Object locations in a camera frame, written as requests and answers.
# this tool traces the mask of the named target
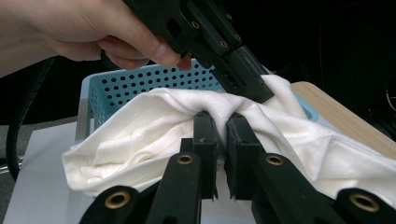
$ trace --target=black cable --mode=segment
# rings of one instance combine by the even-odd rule
[[[52,67],[55,58],[49,58],[43,62],[43,64],[39,67],[38,71],[35,73],[33,80],[28,87],[26,98],[20,104],[19,113],[16,113],[14,118],[9,124],[7,131],[7,143],[6,143],[6,159],[7,159],[7,168],[12,175],[14,181],[18,178],[18,173],[20,172],[19,166],[19,158],[17,151],[17,143],[18,143],[18,135],[20,132],[20,128],[23,124],[23,121],[26,117],[26,114],[29,110],[30,105],[35,99],[35,95],[41,87],[41,83],[43,82],[45,76],[49,72]]]

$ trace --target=wooden surface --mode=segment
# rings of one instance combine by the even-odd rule
[[[396,143],[324,91],[309,82],[295,82],[291,88],[343,134],[362,142],[385,156],[396,159]]]

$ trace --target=black background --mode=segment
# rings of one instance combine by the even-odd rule
[[[362,118],[394,120],[394,1],[226,1],[233,27],[261,63],[290,82],[309,81]],[[39,63],[0,79],[0,125],[9,124]],[[57,57],[24,123],[73,117],[81,81],[101,62]]]

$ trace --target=crumpled fabric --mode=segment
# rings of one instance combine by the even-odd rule
[[[162,178],[181,138],[192,138],[196,113],[211,115],[225,147],[226,122],[237,112],[267,152],[290,159],[316,190],[335,199],[340,189],[365,189],[395,207],[396,160],[309,120],[286,79],[262,78],[275,94],[263,104],[219,91],[139,94],[63,154],[69,187],[92,196],[116,185],[146,189]]]

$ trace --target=blue plastic basket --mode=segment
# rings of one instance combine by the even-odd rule
[[[85,77],[78,106],[76,142],[84,140],[92,130],[101,126],[141,92],[160,87],[210,91],[221,89],[211,73],[212,69],[206,69],[192,59],[192,68],[189,71],[152,64],[136,70],[116,70]],[[307,116],[316,119],[316,110],[303,98],[298,99]]]

